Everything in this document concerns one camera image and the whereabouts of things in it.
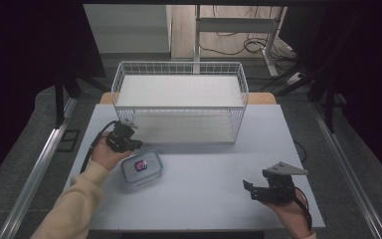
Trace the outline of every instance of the gray floor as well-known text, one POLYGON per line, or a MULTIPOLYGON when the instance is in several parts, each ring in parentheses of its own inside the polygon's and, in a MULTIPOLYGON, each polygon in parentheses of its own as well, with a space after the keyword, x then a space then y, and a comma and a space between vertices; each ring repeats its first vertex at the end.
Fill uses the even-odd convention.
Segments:
MULTIPOLYGON (((283 52, 286 50, 280 46, 279 48, 283 52)), ((102 59, 107 72, 107 79, 98 80, 109 87, 116 66, 121 60, 170 60, 159 57, 151 58, 151 56, 134 56, 131 59, 125 55, 105 55, 102 56, 102 59)), ((263 60, 249 60, 245 57, 233 60, 243 63, 251 91, 259 90, 271 81, 266 80, 269 73, 263 60)), ((78 132, 79 139, 74 142, 73 151, 58 151, 54 155, 16 238, 29 237, 62 192, 76 157, 76 151, 89 123, 89 118, 95 104, 101 97, 102 92, 99 90, 81 80, 79 83, 83 95, 79 98, 68 126, 68 130, 78 132)), ((283 85, 276 86, 274 91, 283 85)), ((344 178, 344 174, 320 130, 312 103, 305 96, 308 89, 309 86, 297 89, 284 97, 278 97, 277 101, 284 111, 289 131, 297 142, 295 147, 300 153, 300 157, 305 158, 303 166, 309 171, 308 180, 326 224, 325 228, 314 230, 318 233, 319 238, 374 238, 344 178)), ((54 125, 55 95, 53 89, 47 89, 37 95, 36 109, 28 125, 0 167, 0 229, 54 125)), ((351 128, 339 108, 334 111, 334 127, 336 138, 382 219, 382 165, 351 128)), ((63 142, 60 143, 59 149, 67 149, 71 146, 70 142, 63 142)), ((93 231, 89 238, 119 238, 119 236, 108 232, 93 231)), ((288 238, 288 235, 284 231, 267 231, 266 238, 288 238)))

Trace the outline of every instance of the black cable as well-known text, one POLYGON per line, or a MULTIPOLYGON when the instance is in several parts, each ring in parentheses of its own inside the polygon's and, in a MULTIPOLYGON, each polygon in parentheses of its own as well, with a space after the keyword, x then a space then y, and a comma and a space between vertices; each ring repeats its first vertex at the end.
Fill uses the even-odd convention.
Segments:
POLYGON ((98 134, 97 136, 95 137, 95 140, 93 140, 92 144, 90 145, 89 147, 89 150, 87 152, 87 155, 85 157, 85 160, 83 162, 83 166, 82 166, 82 169, 80 170, 80 173, 84 172, 87 168, 87 165, 89 164, 89 160, 90 160, 90 157, 92 156, 92 153, 93 153, 93 150, 95 149, 95 146, 97 145, 97 142, 98 140, 101 138, 101 136, 103 135, 104 131, 110 127, 112 124, 116 123, 116 120, 108 123, 98 134))
POLYGON ((296 205, 299 206, 299 208, 302 210, 303 216, 305 217, 306 223, 308 224, 308 230, 311 231, 312 227, 312 217, 311 214, 309 213, 309 207, 308 207, 308 201, 306 200, 305 194, 300 190, 299 188, 295 187, 299 192, 302 193, 306 206, 303 205, 303 203, 296 197, 295 194, 292 195, 292 200, 296 203, 296 205))
POLYGON ((200 48, 203 49, 203 50, 206 50, 206 51, 215 52, 215 53, 219 53, 219 54, 223 54, 223 55, 229 55, 229 56, 238 55, 238 54, 242 53, 245 50, 245 48, 243 48, 241 51, 239 51, 237 53, 224 53, 224 52, 219 52, 217 50, 204 48, 201 45, 200 45, 200 48))
POLYGON ((305 148, 302 146, 302 144, 300 144, 299 142, 297 142, 295 140, 293 141, 293 143, 298 145, 302 149, 302 151, 303 151, 303 158, 300 160, 300 162, 305 162, 306 158, 307 158, 307 154, 306 154, 305 148))

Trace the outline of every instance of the cable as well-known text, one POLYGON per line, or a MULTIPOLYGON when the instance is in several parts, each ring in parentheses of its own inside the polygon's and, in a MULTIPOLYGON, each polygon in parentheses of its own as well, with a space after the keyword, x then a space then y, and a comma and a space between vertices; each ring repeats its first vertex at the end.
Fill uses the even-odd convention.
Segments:
POLYGON ((303 158, 300 160, 300 162, 305 162, 306 158, 307 158, 307 154, 306 154, 305 148, 302 146, 302 144, 300 144, 299 142, 297 142, 295 140, 293 141, 293 143, 298 145, 302 149, 302 151, 303 151, 303 158))
POLYGON ((85 157, 85 160, 83 162, 82 169, 80 170, 80 173, 84 172, 87 168, 87 165, 89 164, 90 157, 92 156, 93 150, 95 149, 95 146, 97 145, 98 140, 101 138, 103 135, 104 131, 110 127, 112 124, 116 123, 116 120, 108 123, 95 137, 95 140, 93 140, 92 144, 89 147, 89 151, 87 152, 87 155, 85 157))
POLYGON ((219 54, 223 54, 223 55, 229 55, 229 56, 238 55, 238 54, 242 53, 242 52, 245 50, 245 48, 243 48, 241 51, 239 51, 239 52, 237 52, 237 53, 224 53, 224 52, 219 52, 219 51, 217 51, 217 50, 204 48, 204 47, 202 47, 201 45, 199 45, 199 46, 200 46, 200 48, 203 49, 203 50, 210 51, 210 52, 215 52, 215 53, 219 53, 219 54))

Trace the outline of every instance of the wire basket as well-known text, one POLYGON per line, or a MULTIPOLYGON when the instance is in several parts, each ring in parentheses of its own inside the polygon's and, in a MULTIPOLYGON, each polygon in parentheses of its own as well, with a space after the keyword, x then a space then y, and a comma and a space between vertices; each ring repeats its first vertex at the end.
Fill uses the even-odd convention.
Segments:
POLYGON ((111 95, 144 143, 234 143, 248 86, 235 62, 121 62, 111 95))

